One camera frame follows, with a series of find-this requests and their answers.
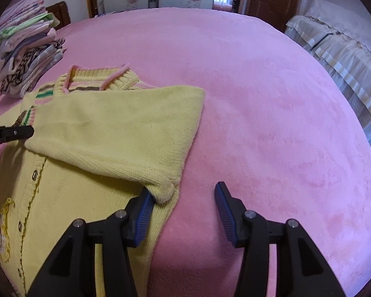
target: white bedspread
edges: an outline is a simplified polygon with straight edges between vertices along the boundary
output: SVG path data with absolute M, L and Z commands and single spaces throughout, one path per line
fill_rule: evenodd
M 340 34 L 325 37 L 311 53 L 349 101 L 371 145 L 371 52 Z
M 329 34 L 339 33 L 338 30 L 322 24 L 315 19 L 310 19 L 304 16 L 294 16 L 287 22 L 287 27 L 290 29 L 286 31 L 286 35 L 290 38 L 294 37 L 293 30 L 306 42 L 307 45 L 301 45 L 305 50 L 310 50 L 315 47 L 324 37 Z
M 307 17 L 313 17 L 362 43 L 371 52 L 371 22 L 339 5 L 313 0 Z

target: blue gripper pad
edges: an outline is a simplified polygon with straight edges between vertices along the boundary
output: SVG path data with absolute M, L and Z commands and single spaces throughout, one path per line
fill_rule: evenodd
M 235 248 L 244 247 L 249 238 L 249 229 L 243 224 L 242 215 L 246 211 L 243 202 L 230 195 L 224 182 L 216 184 L 214 198 L 226 238 Z
M 155 200 L 146 188 L 143 188 L 138 197 L 129 201 L 125 208 L 129 213 L 129 221 L 123 230 L 123 237 L 128 247 L 136 248 L 145 239 L 154 204 Z

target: striped cloth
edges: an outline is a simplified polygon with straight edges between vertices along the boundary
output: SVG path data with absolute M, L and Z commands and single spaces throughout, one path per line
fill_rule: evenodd
M 305 50 L 309 51 L 315 47 L 320 41 L 322 41 L 329 34 L 338 34 L 338 30 L 321 23 L 317 19 L 307 18 L 304 16 L 294 16 L 286 24 L 287 30 L 285 34 L 293 39 L 295 33 L 299 35 L 304 44 L 300 44 Z
M 346 35 L 329 35 L 311 52 L 355 112 L 371 145 L 371 52 Z

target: wooden headboard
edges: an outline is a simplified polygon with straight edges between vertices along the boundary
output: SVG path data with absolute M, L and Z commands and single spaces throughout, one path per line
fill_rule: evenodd
M 69 11 L 67 10 L 67 4 L 65 1 L 47 6 L 46 10 L 52 12 L 60 21 L 60 24 L 55 27 L 56 30 L 70 24 Z

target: bed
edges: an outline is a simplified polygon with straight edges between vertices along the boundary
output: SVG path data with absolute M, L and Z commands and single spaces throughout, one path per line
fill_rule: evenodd
M 298 219 L 347 296 L 370 280 L 371 147 L 307 51 L 259 19 L 201 9 L 110 14 L 72 23 L 58 37 L 67 51 L 38 86 L 73 64 L 128 62 L 151 85 L 206 90 L 180 199 L 154 251 L 148 296 L 233 295 L 243 251 L 225 238 L 213 195 L 218 181 L 267 219 Z M 0 114 L 15 103 L 1 96 Z M 275 267 L 272 258 L 269 297 Z
M 371 23 L 324 0 L 287 23 L 286 35 L 327 70 L 371 145 Z

